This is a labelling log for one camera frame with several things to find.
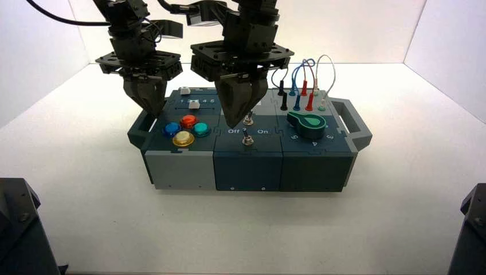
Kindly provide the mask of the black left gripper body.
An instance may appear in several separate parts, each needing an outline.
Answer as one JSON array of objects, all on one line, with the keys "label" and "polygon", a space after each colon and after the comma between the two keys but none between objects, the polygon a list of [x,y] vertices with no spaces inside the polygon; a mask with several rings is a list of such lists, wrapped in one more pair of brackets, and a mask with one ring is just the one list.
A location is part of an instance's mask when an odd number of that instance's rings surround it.
[{"label": "black left gripper body", "polygon": [[172,80],[182,73],[181,56],[156,50],[159,41],[152,37],[111,38],[113,51],[96,59],[96,63],[105,74]]}]

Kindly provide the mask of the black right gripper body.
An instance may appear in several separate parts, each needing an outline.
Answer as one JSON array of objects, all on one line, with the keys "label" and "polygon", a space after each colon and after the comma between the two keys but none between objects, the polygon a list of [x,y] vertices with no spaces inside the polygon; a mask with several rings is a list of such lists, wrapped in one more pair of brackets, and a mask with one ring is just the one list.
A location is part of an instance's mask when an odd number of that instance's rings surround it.
[{"label": "black right gripper body", "polygon": [[226,23],[222,40],[191,46],[190,69],[207,81],[286,68],[295,54],[275,43],[278,25]]}]

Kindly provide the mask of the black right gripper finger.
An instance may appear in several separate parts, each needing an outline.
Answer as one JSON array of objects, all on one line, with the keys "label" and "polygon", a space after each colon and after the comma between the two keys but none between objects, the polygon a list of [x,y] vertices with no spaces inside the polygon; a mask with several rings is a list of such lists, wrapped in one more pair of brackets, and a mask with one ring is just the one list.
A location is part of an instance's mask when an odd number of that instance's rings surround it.
[{"label": "black right gripper finger", "polygon": [[250,110],[266,95],[268,90],[268,80],[266,78],[255,79],[251,82],[252,94],[250,97]]},{"label": "black right gripper finger", "polygon": [[224,78],[215,82],[227,125],[234,128],[252,108],[252,87],[248,81]]}]

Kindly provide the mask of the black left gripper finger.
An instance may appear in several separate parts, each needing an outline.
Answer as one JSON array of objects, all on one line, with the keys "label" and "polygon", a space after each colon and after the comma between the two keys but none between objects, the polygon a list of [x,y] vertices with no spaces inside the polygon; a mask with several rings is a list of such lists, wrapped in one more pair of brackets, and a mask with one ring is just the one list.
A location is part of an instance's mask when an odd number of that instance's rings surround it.
[{"label": "black left gripper finger", "polygon": [[156,117],[156,86],[153,81],[124,79],[123,89],[137,105]]},{"label": "black left gripper finger", "polygon": [[166,103],[165,94],[167,88],[167,81],[158,81],[154,85],[155,91],[155,103],[154,103],[154,114],[160,115],[163,111],[163,107]]}]

